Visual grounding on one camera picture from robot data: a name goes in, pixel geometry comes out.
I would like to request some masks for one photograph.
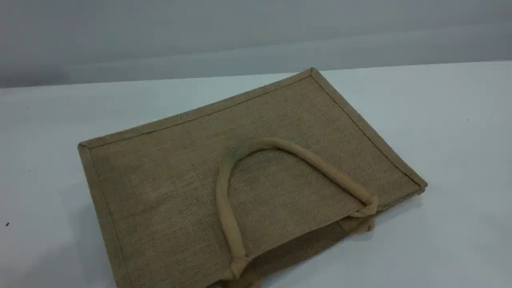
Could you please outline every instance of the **gray wall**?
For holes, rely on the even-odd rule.
[[[511,0],[3,0],[0,87],[512,59]]]

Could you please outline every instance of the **woven texture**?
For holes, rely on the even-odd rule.
[[[234,147],[259,137],[314,152],[378,195],[382,207],[426,186],[314,69],[88,140],[79,152],[119,287],[205,287],[221,279],[231,257],[215,206],[218,168]],[[260,274],[339,241],[346,233],[332,223],[363,206],[278,150],[239,161],[229,197]],[[297,249],[305,252],[294,259]]]

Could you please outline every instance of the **white table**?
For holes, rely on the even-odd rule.
[[[510,287],[512,62],[323,74],[429,187],[264,286]],[[0,285],[115,286],[80,141],[289,75],[0,90]]]

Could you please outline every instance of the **beige handle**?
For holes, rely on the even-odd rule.
[[[289,141],[276,138],[260,138],[248,141],[235,149],[221,164],[219,168],[219,176],[217,178],[217,210],[222,225],[222,230],[226,237],[227,244],[231,251],[231,273],[226,274],[227,279],[238,279],[242,270],[249,263],[246,257],[242,235],[238,227],[237,220],[234,216],[233,209],[229,203],[227,188],[229,183],[229,175],[231,169],[238,160],[247,155],[264,149],[282,149],[302,158],[304,161],[314,166],[336,184],[347,190],[352,196],[366,204],[365,207],[356,211],[350,216],[365,217],[373,215],[377,211],[377,196],[373,195],[362,185],[354,182],[347,174],[338,171],[336,167],[330,165],[321,159],[318,155],[306,150]]]

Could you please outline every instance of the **jute bag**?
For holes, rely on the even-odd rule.
[[[313,68],[78,150],[118,287],[246,287],[426,187]]]

